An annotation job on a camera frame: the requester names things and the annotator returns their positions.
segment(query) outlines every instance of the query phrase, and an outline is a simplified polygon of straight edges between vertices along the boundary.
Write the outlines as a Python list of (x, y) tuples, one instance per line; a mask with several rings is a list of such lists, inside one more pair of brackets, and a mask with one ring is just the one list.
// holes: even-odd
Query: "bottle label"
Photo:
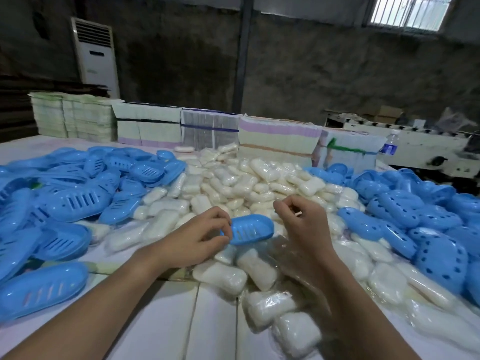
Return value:
[(392, 156), (397, 151), (397, 145), (384, 144), (383, 148), (380, 149), (380, 152)]

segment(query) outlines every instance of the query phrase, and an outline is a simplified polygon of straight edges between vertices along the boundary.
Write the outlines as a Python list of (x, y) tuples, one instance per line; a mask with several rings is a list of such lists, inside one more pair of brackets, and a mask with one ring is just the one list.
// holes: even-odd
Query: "pile of blue soap dishes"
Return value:
[[(87, 251), (92, 233), (76, 221), (122, 224), (147, 188), (171, 184), (185, 168), (171, 151), (108, 146), (60, 148), (0, 166), (0, 322), (81, 292), (87, 268), (66, 261)], [(66, 263), (17, 275), (31, 258)]]
[(341, 165), (307, 170), (357, 191), (367, 214), (340, 209), (348, 228), (367, 240), (384, 238), (424, 275), (480, 306), (480, 199), (422, 181), (407, 168), (352, 176)]

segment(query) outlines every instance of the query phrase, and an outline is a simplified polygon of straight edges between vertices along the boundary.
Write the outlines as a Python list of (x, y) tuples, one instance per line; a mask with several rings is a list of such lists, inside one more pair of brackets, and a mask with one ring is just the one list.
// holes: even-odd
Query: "stack of wood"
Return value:
[(30, 92), (108, 97), (105, 86), (45, 78), (0, 75), (0, 143), (38, 134)]

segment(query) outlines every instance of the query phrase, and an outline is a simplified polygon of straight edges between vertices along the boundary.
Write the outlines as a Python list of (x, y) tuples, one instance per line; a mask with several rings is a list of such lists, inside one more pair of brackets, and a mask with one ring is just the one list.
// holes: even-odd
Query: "window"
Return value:
[(370, 22), (374, 25), (436, 32), (452, 0), (377, 0)]

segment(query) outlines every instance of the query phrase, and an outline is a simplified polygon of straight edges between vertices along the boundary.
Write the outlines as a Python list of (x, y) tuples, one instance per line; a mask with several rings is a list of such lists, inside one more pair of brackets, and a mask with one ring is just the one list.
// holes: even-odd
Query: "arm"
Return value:
[[(231, 220), (218, 207), (145, 246), (116, 272), (39, 328), (4, 360), (100, 360), (156, 278), (170, 268), (199, 264), (231, 238)], [(212, 230), (227, 236), (203, 241)]]
[(310, 270), (321, 274), (315, 284), (323, 291), (352, 358), (420, 360), (335, 253), (325, 210), (300, 196), (289, 196), (273, 206), (289, 238), (312, 263)]

